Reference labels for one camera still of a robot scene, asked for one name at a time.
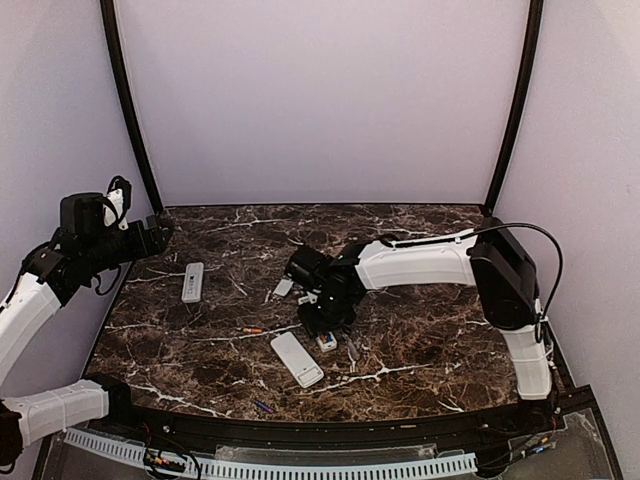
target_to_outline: dark brown marble surface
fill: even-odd
[[[415,238],[480,223],[475,207],[322,205],[180,207],[165,254],[138,262],[107,320],[90,372],[125,380],[139,405],[247,420],[370,421],[470,411],[516,401],[501,335],[475,288],[426,285],[369,293],[351,338],[321,353],[296,318],[294,289],[271,292],[304,242],[335,255],[383,233]],[[186,264],[203,262],[200,303],[180,297]],[[243,327],[261,328],[244,335]],[[300,388],[269,342],[292,331],[325,372]],[[258,409],[254,400],[275,413]]]

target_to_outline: remote control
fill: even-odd
[[[184,275],[182,286],[182,301],[184,303],[196,303],[202,295],[202,277],[204,275],[204,263],[190,263]]]
[[[302,388],[310,387],[324,377],[324,372],[293,333],[274,338],[271,346]]]

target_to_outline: lavender wall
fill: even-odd
[[[625,478],[640,478],[640,4],[546,2],[503,220],[557,235],[567,265],[551,309],[578,384],[590,383]],[[523,236],[543,285],[552,247]]]
[[[165,204],[483,201],[528,3],[118,2]]]
[[[13,0],[0,15],[0,291],[23,256],[51,237],[58,203],[103,192],[113,175],[134,187],[130,218],[150,213],[117,100],[99,2]],[[26,395],[80,376],[111,302],[83,289],[29,344],[2,388]],[[31,478],[29,449],[11,478]]]

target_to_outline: black curved frame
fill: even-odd
[[[127,78],[127,71],[124,63],[124,55],[122,53],[122,45],[120,43],[120,34],[118,32],[118,21],[116,17],[114,0],[100,0],[102,8],[102,20],[104,23],[104,32],[109,49],[109,58],[111,59],[111,68],[113,70],[113,78],[118,90],[120,98],[120,106],[122,114],[127,124],[129,139],[136,157],[138,169],[144,182],[147,195],[151,201],[151,206],[156,213],[162,212],[164,206],[160,198],[160,192],[156,180],[153,176],[153,170],[149,161],[144,140],[142,138],[140,124],[136,115],[133,98],[131,96],[131,88]],[[527,91],[529,90],[529,82],[531,80],[531,72],[533,71],[533,61],[538,44],[538,35],[540,33],[540,23],[542,21],[543,0],[530,0],[529,17],[527,20],[527,29],[524,37],[524,45],[522,49],[522,57],[520,59],[520,68],[518,70],[518,78],[516,81],[511,110],[507,120],[507,126],[502,139],[502,146],[498,155],[489,191],[484,204],[480,208],[485,215],[491,215],[495,209],[502,184],[504,183],[509,162],[513,153],[513,147],[518,136],[518,128],[524,111]]]

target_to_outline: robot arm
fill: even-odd
[[[0,385],[36,332],[81,286],[104,270],[165,250],[173,229],[155,216],[127,223],[131,185],[115,177],[106,196],[82,193],[60,203],[60,227],[22,262],[12,291],[0,303]],[[26,447],[77,423],[102,418],[123,396],[122,384],[100,377],[68,387],[0,400],[0,465]]]
[[[479,232],[498,225],[498,219],[488,218]],[[353,323],[354,307],[369,290],[428,283],[476,285],[485,318],[509,348],[520,397],[543,400],[551,391],[544,342],[536,338],[542,316],[536,267],[506,229],[404,242],[381,239],[348,245],[336,258],[302,246],[285,274],[317,295],[315,303],[298,309],[310,335]]]

